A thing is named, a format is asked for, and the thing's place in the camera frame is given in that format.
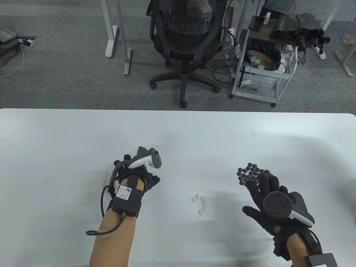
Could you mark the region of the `person's left hand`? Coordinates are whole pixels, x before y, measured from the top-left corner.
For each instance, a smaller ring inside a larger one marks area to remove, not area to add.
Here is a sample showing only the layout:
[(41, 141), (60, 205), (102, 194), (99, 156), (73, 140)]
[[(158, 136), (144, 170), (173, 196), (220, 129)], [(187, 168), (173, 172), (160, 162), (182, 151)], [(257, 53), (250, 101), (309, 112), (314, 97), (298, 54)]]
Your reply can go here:
[(125, 155), (123, 161), (114, 161), (114, 166), (113, 174), (120, 185), (137, 189), (139, 181), (142, 181), (142, 191), (145, 193), (160, 182), (158, 176), (147, 170), (147, 166), (155, 169), (159, 169), (162, 166), (162, 160), (158, 152), (136, 155), (133, 158), (130, 155)]

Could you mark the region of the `person's right hand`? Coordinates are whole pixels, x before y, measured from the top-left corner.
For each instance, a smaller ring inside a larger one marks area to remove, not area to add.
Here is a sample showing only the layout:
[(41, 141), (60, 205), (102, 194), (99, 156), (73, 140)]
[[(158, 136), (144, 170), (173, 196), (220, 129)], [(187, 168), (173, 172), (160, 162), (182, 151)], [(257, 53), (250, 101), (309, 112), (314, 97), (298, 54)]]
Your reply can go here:
[(306, 266), (306, 257), (322, 254), (319, 240), (310, 230), (310, 226), (295, 218), (276, 219), (271, 217), (264, 208), (264, 200), (268, 194), (278, 192), (288, 197), (290, 194), (285, 186), (279, 184), (276, 176), (260, 173), (258, 181), (258, 185), (253, 181), (245, 183), (258, 209), (244, 206), (242, 211), (273, 236), (275, 246), (273, 252), (276, 256), (291, 261), (295, 267)]

